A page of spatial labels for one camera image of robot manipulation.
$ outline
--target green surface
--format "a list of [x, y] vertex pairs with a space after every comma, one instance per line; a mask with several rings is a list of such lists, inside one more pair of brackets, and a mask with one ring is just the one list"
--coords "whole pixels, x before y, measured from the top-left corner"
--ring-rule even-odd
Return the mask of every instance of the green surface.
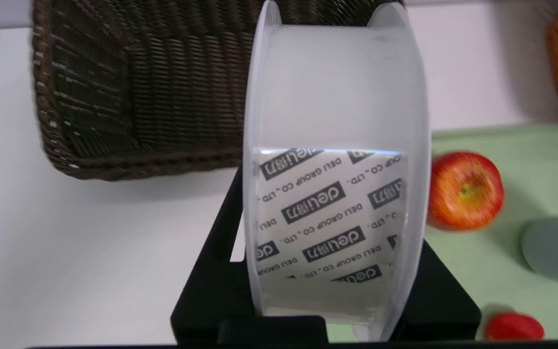
[[501, 172], [506, 197], [489, 227], [468, 233], [428, 228], [426, 240], [483, 318], [513, 309], [539, 320], [547, 338], [558, 338], [558, 281], [532, 272], [520, 251], [527, 223], [558, 216], [558, 124], [439, 133], [433, 148], [434, 154], [473, 150], [487, 156]]

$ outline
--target transparent tape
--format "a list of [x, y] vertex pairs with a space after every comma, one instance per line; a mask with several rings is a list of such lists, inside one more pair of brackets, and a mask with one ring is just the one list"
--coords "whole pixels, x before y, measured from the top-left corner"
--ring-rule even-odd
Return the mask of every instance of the transparent tape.
[[387, 340], [419, 263], [429, 168], [425, 86], [404, 9], [383, 5], [360, 29], [304, 28], [282, 26], [266, 2], [243, 176], [257, 311], [320, 315], [358, 340]]

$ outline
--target tape roll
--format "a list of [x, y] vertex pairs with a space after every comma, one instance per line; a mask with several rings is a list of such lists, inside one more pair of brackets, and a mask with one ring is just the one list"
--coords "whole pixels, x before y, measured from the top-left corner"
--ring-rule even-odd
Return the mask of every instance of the tape roll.
[[427, 212], [425, 82], [405, 9], [367, 27], [282, 26], [267, 1], [248, 80], [244, 219], [263, 315], [317, 314], [387, 340]]

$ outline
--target red fruit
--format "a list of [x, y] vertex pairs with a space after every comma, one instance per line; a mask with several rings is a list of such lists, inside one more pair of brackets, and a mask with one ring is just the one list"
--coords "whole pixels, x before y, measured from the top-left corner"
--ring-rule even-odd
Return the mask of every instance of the red fruit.
[[544, 338], [544, 327], [528, 315], [505, 312], [490, 320], [485, 336], [499, 340], [540, 340]]
[[496, 166], [481, 154], [453, 152], [432, 161], [428, 224], [442, 230], [474, 230], [491, 223], [505, 191]]

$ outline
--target white background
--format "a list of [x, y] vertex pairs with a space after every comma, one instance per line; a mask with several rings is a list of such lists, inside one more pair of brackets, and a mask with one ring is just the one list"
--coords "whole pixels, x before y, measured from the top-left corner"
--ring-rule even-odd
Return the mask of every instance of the white background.
[[[553, 7], [409, 7], [434, 129], [558, 121]], [[0, 348], [173, 343], [169, 316], [235, 170], [120, 183], [58, 173], [33, 115], [29, 35], [0, 30]]]

